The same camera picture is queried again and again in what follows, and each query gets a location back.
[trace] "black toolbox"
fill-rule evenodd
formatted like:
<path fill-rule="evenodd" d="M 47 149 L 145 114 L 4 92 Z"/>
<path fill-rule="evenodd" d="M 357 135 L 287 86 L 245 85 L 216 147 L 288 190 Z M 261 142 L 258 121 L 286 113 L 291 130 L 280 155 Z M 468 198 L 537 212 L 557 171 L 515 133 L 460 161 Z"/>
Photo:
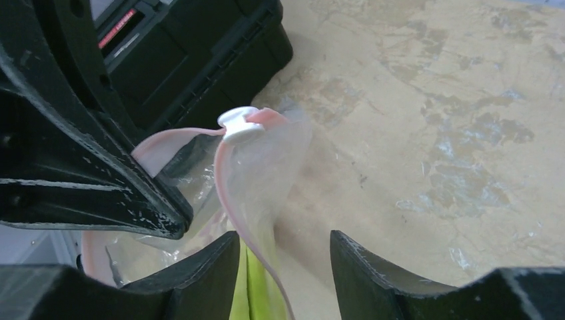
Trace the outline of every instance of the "black toolbox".
<path fill-rule="evenodd" d="M 114 1 L 94 17 L 111 84 L 144 136 L 217 127 L 292 58 L 279 0 L 167 2 Z"/>

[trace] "black plastic part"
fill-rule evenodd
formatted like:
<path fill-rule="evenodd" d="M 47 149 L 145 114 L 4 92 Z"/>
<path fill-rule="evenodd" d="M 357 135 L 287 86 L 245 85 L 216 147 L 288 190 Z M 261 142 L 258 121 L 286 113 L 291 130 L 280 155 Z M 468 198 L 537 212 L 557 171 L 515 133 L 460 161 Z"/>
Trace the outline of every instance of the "black plastic part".
<path fill-rule="evenodd" d="M 140 3 L 134 7 L 141 10 Z M 120 7 L 99 39 L 129 8 Z M 171 127 L 217 127 L 222 112 L 251 103 L 292 58 L 282 18 L 279 0 L 162 5 L 105 59 L 112 84 L 145 136 Z"/>
<path fill-rule="evenodd" d="M 228 320 L 238 264 L 230 232 L 122 289 L 66 266 L 0 266 L 0 319 Z"/>
<path fill-rule="evenodd" d="M 330 253 L 343 320 L 557 320 L 565 269 L 501 268 L 462 288 L 420 277 L 340 231 Z"/>
<path fill-rule="evenodd" d="M 116 122 L 123 118 L 113 111 L 106 122 L 98 116 L 99 109 L 123 107 L 104 81 L 96 88 L 107 74 L 91 54 L 97 52 L 93 31 L 79 28 L 82 48 L 70 41 L 74 31 L 57 24 L 63 14 L 77 15 L 84 17 L 77 24 L 93 29 L 89 6 L 56 3 L 45 0 L 42 10 L 31 1 L 1 6 L 0 223 L 182 237 L 191 220 L 188 203 L 129 155 L 133 126 Z M 49 28 L 48 41 L 43 29 Z M 53 50 L 56 43 L 67 46 Z"/>

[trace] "concrete floor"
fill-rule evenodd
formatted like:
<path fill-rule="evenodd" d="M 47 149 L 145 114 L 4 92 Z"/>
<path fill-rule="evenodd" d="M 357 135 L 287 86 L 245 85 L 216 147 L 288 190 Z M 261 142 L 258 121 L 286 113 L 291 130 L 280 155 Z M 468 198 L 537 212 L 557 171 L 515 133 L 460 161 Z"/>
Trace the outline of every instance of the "concrete floor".
<path fill-rule="evenodd" d="M 340 319 L 329 231 L 450 285 L 565 265 L 565 11 L 282 0 L 295 57 L 255 99 L 314 123 L 277 225 L 298 319 Z"/>

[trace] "white plastic cap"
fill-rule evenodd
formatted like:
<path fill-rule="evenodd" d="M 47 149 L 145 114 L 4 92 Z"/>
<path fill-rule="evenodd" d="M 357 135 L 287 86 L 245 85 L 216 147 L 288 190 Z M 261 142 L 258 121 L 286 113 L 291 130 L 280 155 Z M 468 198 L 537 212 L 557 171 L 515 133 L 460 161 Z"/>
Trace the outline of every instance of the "white plastic cap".
<path fill-rule="evenodd" d="M 223 141 L 230 144 L 242 143 L 265 132 L 263 125 L 247 122 L 245 119 L 257 111 L 259 109 L 255 107 L 239 107 L 226 111 L 218 117 L 218 124 L 226 128 Z"/>

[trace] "black plastic frame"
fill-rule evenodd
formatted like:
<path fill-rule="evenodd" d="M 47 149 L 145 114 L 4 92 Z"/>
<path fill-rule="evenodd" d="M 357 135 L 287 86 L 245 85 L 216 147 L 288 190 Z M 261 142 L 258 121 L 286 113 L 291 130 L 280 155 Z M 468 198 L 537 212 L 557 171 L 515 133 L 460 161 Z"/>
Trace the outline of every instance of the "black plastic frame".
<path fill-rule="evenodd" d="M 182 237 L 191 208 L 129 155 L 88 1 L 8 1 L 0 35 L 0 223 Z"/>

